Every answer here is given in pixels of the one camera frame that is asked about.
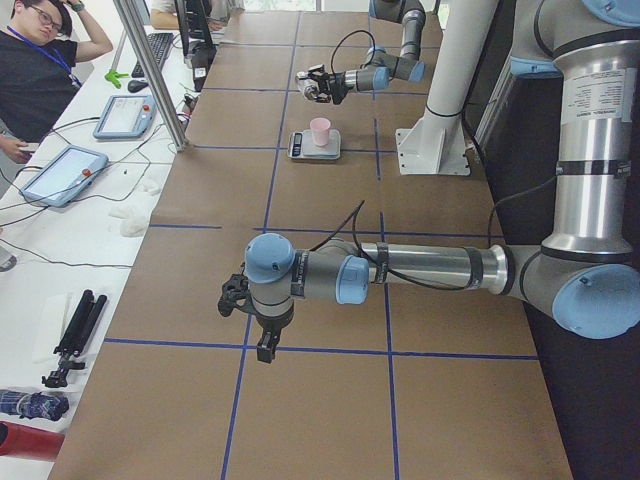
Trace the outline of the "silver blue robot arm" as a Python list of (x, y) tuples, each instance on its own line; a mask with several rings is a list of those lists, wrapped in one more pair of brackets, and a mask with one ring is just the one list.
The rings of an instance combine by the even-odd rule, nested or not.
[(371, 43), (364, 63), (355, 70), (336, 72), (322, 64), (296, 74), (298, 90), (316, 103), (339, 105), (351, 92), (384, 90), (393, 79), (420, 82), (425, 64), (420, 60), (426, 12), (419, 1), (371, 1), (369, 16), (403, 27), (400, 53), (392, 55)]
[(296, 300), (361, 304), (373, 284), (486, 289), (522, 300), (588, 339), (614, 338), (637, 325), (639, 274), (623, 221), (639, 76), (638, 3), (518, 2), (510, 72), (562, 81), (548, 236), (536, 245), (484, 249), (329, 237), (297, 249), (280, 234), (261, 234), (246, 246), (217, 306), (223, 316), (238, 310), (258, 321), (260, 361), (275, 358)]

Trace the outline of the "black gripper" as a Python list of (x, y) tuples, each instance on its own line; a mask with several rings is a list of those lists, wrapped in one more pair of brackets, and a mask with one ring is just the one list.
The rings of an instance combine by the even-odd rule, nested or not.
[(287, 327), (294, 315), (291, 299), (275, 306), (260, 303), (250, 293), (249, 280), (241, 273), (234, 273), (221, 288), (217, 308), (223, 317), (229, 317), (234, 309), (253, 315), (263, 329), (256, 345), (257, 360), (271, 364), (276, 356), (281, 331)]
[(307, 99), (316, 103), (340, 105), (349, 92), (344, 73), (329, 73), (323, 64), (307, 71), (311, 84), (307, 87)]

